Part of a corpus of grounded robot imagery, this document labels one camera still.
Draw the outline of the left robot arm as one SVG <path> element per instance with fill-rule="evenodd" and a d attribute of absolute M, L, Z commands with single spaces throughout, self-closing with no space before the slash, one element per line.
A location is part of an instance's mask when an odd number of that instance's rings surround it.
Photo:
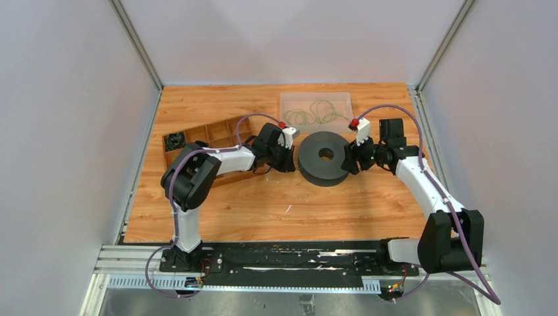
<path fill-rule="evenodd" d="M 294 140 L 300 131 L 266 123 L 259 134 L 233 147 L 209 148 L 188 143 L 161 177 L 161 186 L 172 208 L 174 234 L 171 248 L 176 263 L 186 272 L 201 265 L 197 250 L 200 208 L 216 178 L 231 172 L 253 172 L 268 166 L 278 172 L 295 171 Z"/>

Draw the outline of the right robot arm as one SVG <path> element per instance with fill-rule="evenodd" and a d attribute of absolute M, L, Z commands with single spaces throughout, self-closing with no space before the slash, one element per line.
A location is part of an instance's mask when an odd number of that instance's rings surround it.
<path fill-rule="evenodd" d="M 370 122 L 355 118 L 349 129 L 357 133 L 344 146 L 342 169 L 358 174 L 374 165 L 397 176 L 410 190 L 426 217 L 420 238 L 387 238 L 380 242 L 376 266 L 387 275 L 403 263 L 421 266 L 427 273 L 471 271 L 482 263 L 484 218 L 477 210 L 451 197 L 432 174 L 422 150 L 408 145 L 400 118 L 380 121 L 380 139 L 370 136 Z"/>

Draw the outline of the dark grey spool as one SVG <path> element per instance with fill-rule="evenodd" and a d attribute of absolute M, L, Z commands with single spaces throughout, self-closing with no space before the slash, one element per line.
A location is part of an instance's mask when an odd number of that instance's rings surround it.
<path fill-rule="evenodd" d="M 299 146 L 297 166 L 303 178 L 321 187 L 342 183 L 349 175 L 342 169 L 344 147 L 348 141 L 341 135 L 322 131 L 307 136 Z"/>

